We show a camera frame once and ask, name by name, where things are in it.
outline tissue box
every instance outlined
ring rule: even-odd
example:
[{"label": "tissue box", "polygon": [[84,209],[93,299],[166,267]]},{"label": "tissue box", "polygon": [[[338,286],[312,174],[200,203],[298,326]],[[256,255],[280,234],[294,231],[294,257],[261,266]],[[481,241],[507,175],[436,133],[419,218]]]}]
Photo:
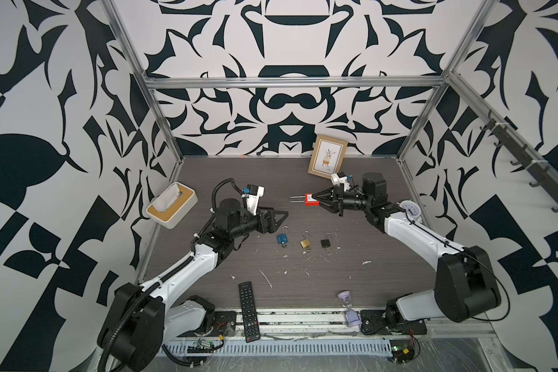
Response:
[{"label": "tissue box", "polygon": [[147,207],[147,214],[156,222],[167,228],[174,228],[198,201],[196,192],[180,182],[172,183],[167,189],[171,188],[178,188],[181,195],[167,210],[159,212],[155,209],[153,203],[149,204]]}]

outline picture frame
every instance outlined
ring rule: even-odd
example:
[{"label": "picture frame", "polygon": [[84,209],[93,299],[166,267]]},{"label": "picture frame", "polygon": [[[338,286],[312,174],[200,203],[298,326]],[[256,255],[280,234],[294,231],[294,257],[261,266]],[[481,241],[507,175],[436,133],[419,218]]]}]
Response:
[{"label": "picture frame", "polygon": [[317,135],[308,173],[330,179],[333,173],[338,173],[341,169],[347,148],[347,141]]}]

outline remote control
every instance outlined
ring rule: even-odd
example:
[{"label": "remote control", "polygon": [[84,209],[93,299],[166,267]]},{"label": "remote control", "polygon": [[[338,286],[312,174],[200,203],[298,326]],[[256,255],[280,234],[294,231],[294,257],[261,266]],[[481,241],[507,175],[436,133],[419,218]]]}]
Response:
[{"label": "remote control", "polygon": [[260,331],[258,329],[258,317],[256,316],[256,307],[252,294],[252,283],[249,281],[240,283],[238,289],[240,290],[240,305],[242,307],[242,322],[244,322],[246,342],[259,340]]}]

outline robotic arm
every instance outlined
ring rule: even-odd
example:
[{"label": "robotic arm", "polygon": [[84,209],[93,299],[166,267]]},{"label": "robotic arm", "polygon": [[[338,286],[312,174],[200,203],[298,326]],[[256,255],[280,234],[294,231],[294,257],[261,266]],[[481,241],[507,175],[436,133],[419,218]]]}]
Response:
[{"label": "robotic arm", "polygon": [[436,270],[434,289],[387,302],[389,327],[436,317],[461,322],[500,305],[496,278],[483,249],[449,242],[410,219],[399,205],[388,202],[382,174],[364,174],[361,190],[351,189],[343,176],[334,175],[335,186],[312,195],[320,206],[339,216],[343,210],[364,211],[372,226],[403,242]]},{"label": "robotic arm", "polygon": [[[224,199],[216,206],[217,190],[232,183],[243,199]],[[212,194],[213,215],[190,242],[190,252],[169,269],[141,286],[120,287],[97,338],[104,349],[98,371],[105,368],[111,353],[133,371],[145,368],[159,348],[174,337],[194,330],[205,333],[213,322],[215,306],[192,296],[177,307],[174,302],[203,275],[213,271],[232,251],[234,238],[251,232],[274,233],[288,216],[286,211],[258,206],[264,188],[249,184],[238,189],[233,179],[222,181]]]}]

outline black and white patterned wall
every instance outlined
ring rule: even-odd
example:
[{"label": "black and white patterned wall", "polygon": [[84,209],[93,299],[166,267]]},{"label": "black and white patterned wall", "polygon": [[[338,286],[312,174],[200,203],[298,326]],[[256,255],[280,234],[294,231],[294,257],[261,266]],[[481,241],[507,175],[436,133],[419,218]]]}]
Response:
[{"label": "black and white patterned wall", "polygon": [[[475,0],[116,0],[156,78],[440,75]],[[396,154],[428,88],[160,91],[186,155]]]},{"label": "black and white patterned wall", "polygon": [[[558,170],[558,0],[501,0],[461,75]],[[489,253],[511,296],[493,326],[513,362],[558,372],[556,205],[482,125],[449,88],[406,163],[435,230]]]},{"label": "black and white patterned wall", "polygon": [[97,1],[0,1],[0,371],[93,352],[174,165]]}]

